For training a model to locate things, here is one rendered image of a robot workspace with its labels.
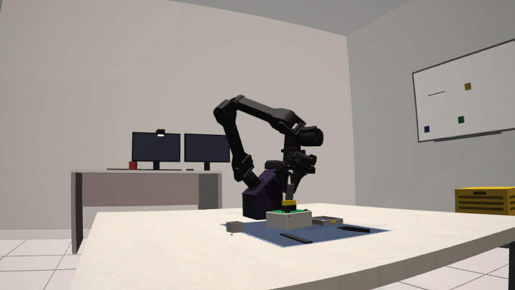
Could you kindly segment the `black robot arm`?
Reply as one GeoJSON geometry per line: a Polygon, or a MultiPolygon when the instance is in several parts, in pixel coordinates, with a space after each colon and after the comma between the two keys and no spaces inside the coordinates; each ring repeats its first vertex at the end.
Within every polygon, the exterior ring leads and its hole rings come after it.
{"type": "MultiPolygon", "coordinates": [[[[251,155],[244,152],[242,142],[236,127],[236,111],[240,110],[261,120],[267,121],[272,128],[285,134],[284,146],[321,146],[323,144],[323,131],[317,126],[308,126],[294,111],[285,108],[271,108],[262,103],[256,102],[243,95],[238,95],[231,100],[224,100],[214,109],[216,121],[223,126],[230,150],[232,152],[232,169],[234,180],[243,181],[249,188],[247,191],[255,190],[264,180],[259,179],[252,171],[254,168],[251,155]],[[298,124],[294,129],[292,127],[298,124]]],[[[317,157],[306,155],[306,150],[298,151],[294,148],[289,161],[295,161],[299,166],[308,169],[315,166],[317,157]]]]}

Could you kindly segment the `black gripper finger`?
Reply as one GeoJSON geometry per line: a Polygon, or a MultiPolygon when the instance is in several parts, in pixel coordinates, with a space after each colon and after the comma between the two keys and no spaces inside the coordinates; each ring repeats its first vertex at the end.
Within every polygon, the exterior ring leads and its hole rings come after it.
{"type": "Polygon", "coordinates": [[[296,191],[296,188],[299,184],[299,181],[304,177],[306,176],[307,174],[304,174],[304,173],[291,173],[290,175],[290,180],[291,180],[291,184],[295,184],[294,185],[294,192],[296,191]]]}
{"type": "Polygon", "coordinates": [[[280,185],[282,187],[282,190],[284,193],[287,192],[287,188],[288,188],[288,178],[289,176],[291,175],[291,172],[286,172],[286,171],[273,171],[279,182],[280,182],[280,185]]]}

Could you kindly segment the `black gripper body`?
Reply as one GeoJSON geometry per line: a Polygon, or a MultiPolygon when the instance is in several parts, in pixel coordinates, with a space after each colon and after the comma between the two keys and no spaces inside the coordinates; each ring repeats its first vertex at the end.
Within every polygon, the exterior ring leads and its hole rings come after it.
{"type": "Polygon", "coordinates": [[[265,169],[276,169],[276,171],[286,171],[293,170],[293,173],[304,173],[304,174],[313,174],[316,172],[314,166],[311,166],[309,169],[307,167],[299,166],[295,161],[289,161],[289,157],[291,152],[294,151],[294,148],[298,148],[299,152],[302,152],[301,147],[299,146],[284,146],[284,149],[281,149],[283,152],[283,161],[278,160],[267,160],[265,163],[265,169]]]}

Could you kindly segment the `blue-grey flat mat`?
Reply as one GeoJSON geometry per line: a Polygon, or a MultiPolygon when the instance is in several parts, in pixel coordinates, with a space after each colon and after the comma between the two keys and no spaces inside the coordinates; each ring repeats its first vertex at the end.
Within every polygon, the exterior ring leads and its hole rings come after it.
{"type": "Polygon", "coordinates": [[[293,230],[281,230],[277,228],[267,227],[266,221],[257,221],[257,222],[244,222],[244,232],[243,234],[250,234],[250,237],[255,237],[257,239],[268,242],[272,245],[277,245],[282,248],[286,247],[295,247],[301,245],[309,245],[299,242],[297,240],[292,240],[288,237],[281,236],[280,233],[288,233],[293,234],[295,236],[305,238],[311,240],[313,243],[320,242],[329,242],[339,239],[347,239],[358,236],[371,235],[375,233],[384,233],[390,230],[379,229],[379,228],[371,228],[371,227],[362,227],[359,225],[350,225],[350,224],[337,224],[337,225],[314,225],[311,227],[297,228],[293,230]],[[363,233],[359,231],[348,231],[342,230],[337,227],[357,227],[357,228],[365,228],[369,229],[370,233],[363,233]]]}

